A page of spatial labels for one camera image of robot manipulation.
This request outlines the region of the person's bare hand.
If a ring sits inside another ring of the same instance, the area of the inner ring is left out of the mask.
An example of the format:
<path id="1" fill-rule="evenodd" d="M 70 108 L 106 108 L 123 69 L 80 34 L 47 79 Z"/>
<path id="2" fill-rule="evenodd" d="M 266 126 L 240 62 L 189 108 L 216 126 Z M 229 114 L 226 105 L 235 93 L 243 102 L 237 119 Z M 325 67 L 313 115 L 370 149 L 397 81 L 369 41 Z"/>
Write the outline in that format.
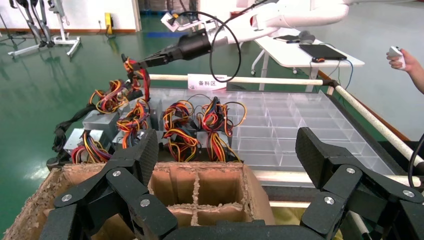
<path id="1" fill-rule="evenodd" d="M 400 56 L 394 55 L 391 52 L 386 53 L 386 59 L 389 60 L 389 65 L 391 66 L 391 68 L 396 70 L 403 70 L 410 75 L 418 73 L 422 74 L 424 72 L 424 69 L 419 63 L 419 61 L 415 57 L 413 57 L 408 51 L 403 48 L 401 48 L 399 51 L 403 56 L 404 63 L 402 63 Z"/>

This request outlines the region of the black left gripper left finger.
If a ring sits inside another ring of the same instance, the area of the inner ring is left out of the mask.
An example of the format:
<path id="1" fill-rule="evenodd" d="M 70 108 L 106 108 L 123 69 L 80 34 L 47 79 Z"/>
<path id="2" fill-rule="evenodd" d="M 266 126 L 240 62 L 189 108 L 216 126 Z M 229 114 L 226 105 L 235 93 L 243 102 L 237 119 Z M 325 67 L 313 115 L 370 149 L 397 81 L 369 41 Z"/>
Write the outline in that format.
<path id="1" fill-rule="evenodd" d="M 137 145 L 116 151 L 100 172 L 54 200 L 40 239 L 89 240 L 115 215 L 140 240 L 162 240 L 175 231 L 177 218 L 148 189 L 158 152 L 154 129 Z"/>

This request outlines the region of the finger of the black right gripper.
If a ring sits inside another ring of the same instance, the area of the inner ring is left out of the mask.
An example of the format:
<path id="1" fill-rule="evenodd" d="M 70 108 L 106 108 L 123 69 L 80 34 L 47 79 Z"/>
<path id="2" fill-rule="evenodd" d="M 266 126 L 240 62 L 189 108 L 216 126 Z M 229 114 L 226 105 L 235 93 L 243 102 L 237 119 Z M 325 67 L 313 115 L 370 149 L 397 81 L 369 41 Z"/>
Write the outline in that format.
<path id="1" fill-rule="evenodd" d="M 154 55 L 154 54 L 169 54 L 169 55 L 173 55 L 175 58 L 179 59 L 180 48 L 177 45 L 171 45 L 171 46 L 165 47 L 165 48 L 163 48 L 163 49 L 159 50 L 158 52 L 155 52 L 151 55 Z"/>
<path id="2" fill-rule="evenodd" d="M 167 65 L 175 60 L 178 60 L 178 58 L 175 58 L 172 54 L 158 53 L 150 55 L 139 61 L 137 66 L 141 69 L 147 69 L 151 67 Z"/>

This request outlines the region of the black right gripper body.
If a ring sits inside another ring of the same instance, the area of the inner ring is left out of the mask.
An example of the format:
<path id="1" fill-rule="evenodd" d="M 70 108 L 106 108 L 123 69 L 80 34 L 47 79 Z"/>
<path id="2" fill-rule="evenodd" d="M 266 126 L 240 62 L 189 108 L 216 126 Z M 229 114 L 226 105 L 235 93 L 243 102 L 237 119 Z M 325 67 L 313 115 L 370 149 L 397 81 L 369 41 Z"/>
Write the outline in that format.
<path id="1" fill-rule="evenodd" d="M 177 42 L 177 59 L 193 60 L 210 53 L 211 49 L 208 32 L 205 29 L 201 29 L 179 38 Z"/>

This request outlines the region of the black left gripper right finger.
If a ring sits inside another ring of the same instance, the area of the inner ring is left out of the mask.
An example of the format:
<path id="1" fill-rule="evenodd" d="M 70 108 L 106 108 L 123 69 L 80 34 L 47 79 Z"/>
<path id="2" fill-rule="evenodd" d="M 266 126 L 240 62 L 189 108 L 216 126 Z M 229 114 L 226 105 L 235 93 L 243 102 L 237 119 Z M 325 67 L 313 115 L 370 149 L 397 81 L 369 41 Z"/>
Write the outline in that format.
<path id="1" fill-rule="evenodd" d="M 365 167 L 346 148 L 322 142 L 308 127 L 297 131 L 295 152 L 319 190 L 300 225 L 332 239 L 349 212 L 374 224 L 373 240 L 421 240 L 424 197 Z"/>

